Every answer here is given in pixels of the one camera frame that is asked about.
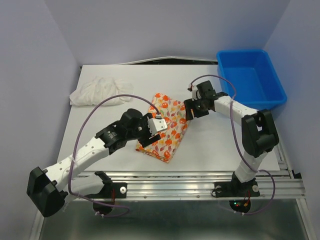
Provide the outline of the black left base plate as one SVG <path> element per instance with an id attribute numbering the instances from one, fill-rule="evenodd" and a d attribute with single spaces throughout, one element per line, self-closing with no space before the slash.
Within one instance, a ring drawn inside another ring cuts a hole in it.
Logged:
<path id="1" fill-rule="evenodd" d="M 126 182 L 113 182 L 104 184 L 97 193 L 93 191 L 85 196 L 91 199 L 125 199 L 128 184 Z"/>

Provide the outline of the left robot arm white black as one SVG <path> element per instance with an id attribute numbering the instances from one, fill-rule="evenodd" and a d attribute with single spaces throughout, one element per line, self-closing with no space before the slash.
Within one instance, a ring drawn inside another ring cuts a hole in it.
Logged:
<path id="1" fill-rule="evenodd" d="M 45 218 L 77 198 L 92 202 L 95 213 L 107 217 L 117 208 L 115 198 L 127 196 L 127 184 L 114 183 L 104 171 L 83 178 L 78 175 L 125 147 L 128 141 L 137 140 L 142 147 L 155 143 L 167 128 L 160 114 L 153 117 L 151 113 L 143 115 L 130 108 L 120 120 L 100 130 L 83 147 L 75 148 L 70 156 L 45 169 L 34 168 L 29 174 L 26 193 Z"/>

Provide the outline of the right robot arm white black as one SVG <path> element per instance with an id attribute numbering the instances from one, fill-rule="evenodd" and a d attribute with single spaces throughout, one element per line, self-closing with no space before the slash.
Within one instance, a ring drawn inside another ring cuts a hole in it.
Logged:
<path id="1" fill-rule="evenodd" d="M 279 143 L 278 132 L 270 110 L 245 106 L 225 92 L 216 92 L 210 81 L 190 84 L 192 97 L 184 101 L 186 119 L 207 116 L 210 111 L 230 118 L 232 125 L 241 127 L 241 142 L 236 149 L 241 158 L 231 181 L 214 184 L 216 197 L 242 197 L 246 193 L 259 196 L 256 174 L 263 159 Z"/>

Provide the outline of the white ruffled skirt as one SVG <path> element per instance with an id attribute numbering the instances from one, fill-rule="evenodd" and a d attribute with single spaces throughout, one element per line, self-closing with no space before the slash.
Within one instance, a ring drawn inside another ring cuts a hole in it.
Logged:
<path id="1" fill-rule="evenodd" d="M 123 79 L 115 77 L 95 77 L 92 81 L 86 82 L 77 87 L 69 95 L 71 106 L 96 106 L 103 100 L 115 95 L 132 95 L 134 86 Z"/>

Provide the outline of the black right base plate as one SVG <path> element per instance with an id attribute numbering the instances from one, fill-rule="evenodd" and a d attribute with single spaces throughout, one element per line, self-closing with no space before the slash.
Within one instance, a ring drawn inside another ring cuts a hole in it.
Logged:
<path id="1" fill-rule="evenodd" d="M 231 181 L 219 181 L 214 183 L 214 189 L 211 195 L 214 198 L 244 198 L 244 197 L 259 197 L 259 189 L 254 190 L 253 187 L 258 186 L 253 183 L 235 183 Z"/>

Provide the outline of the blue plastic bin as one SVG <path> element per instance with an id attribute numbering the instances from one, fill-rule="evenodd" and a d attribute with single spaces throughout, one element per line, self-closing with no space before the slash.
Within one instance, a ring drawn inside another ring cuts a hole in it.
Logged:
<path id="1" fill-rule="evenodd" d="M 233 84 L 239 103 L 257 110 L 286 103 L 287 95 L 266 51 L 222 50 L 216 57 L 218 74 Z"/>

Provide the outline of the orange floral patterned skirt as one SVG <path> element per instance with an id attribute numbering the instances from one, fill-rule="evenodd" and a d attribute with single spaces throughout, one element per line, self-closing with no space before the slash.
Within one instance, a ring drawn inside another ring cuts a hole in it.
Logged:
<path id="1" fill-rule="evenodd" d="M 140 143 L 137 143 L 135 150 L 169 163 L 188 129 L 186 107 L 182 101 L 159 92 L 154 95 L 152 104 L 161 113 L 161 117 L 167 124 L 167 130 L 160 133 L 160 140 L 147 147 L 142 147 Z"/>

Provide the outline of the aluminium rail frame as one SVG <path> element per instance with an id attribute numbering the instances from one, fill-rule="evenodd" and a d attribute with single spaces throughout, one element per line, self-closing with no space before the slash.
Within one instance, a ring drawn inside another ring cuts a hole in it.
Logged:
<path id="1" fill-rule="evenodd" d="M 97 187 L 102 186 L 102 179 L 96 173 L 103 172 L 113 185 L 126 188 L 117 192 L 118 202 L 214 201 L 214 189 L 221 183 L 230 182 L 232 171 L 204 167 L 205 164 L 215 164 L 221 158 L 214 152 L 204 155 L 204 161 L 192 159 L 190 151 L 199 147 L 199 144 L 188 142 L 183 149 L 179 160 L 187 166 L 187 170 L 171 171 L 166 165 L 155 162 L 151 163 L 152 170 L 113 169 L 106 160 L 101 166 L 91 164 L 83 167 L 76 163 L 70 169 L 59 160 L 56 170 L 51 171 L 49 177 L 62 176 L 66 189 L 93 194 Z M 254 189 L 250 191 L 252 203 L 264 200 L 272 200 L 272 203 L 266 210 L 254 205 L 252 219 L 244 219 L 239 227 L 246 229 L 252 224 L 246 235 L 248 239 L 314 239 L 303 180 L 294 175 L 281 145 L 275 146 L 265 158 L 266 163 L 272 161 L 277 162 L 278 170 L 270 174 L 259 173 L 255 184 L 259 192 Z"/>

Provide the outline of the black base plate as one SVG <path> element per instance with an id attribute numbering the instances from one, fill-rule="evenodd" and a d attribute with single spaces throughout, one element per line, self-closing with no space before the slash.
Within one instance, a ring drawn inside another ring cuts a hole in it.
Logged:
<path id="1" fill-rule="evenodd" d="M 235 183 L 231 181 L 219 181 L 214 183 L 214 189 L 211 195 L 214 198 L 244 198 L 244 197 L 259 197 L 259 189 L 254 190 L 253 187 L 258 186 L 253 183 Z"/>
<path id="2" fill-rule="evenodd" d="M 97 193 L 93 191 L 85 196 L 91 199 L 125 199 L 128 184 L 126 182 L 113 182 L 104 184 Z"/>

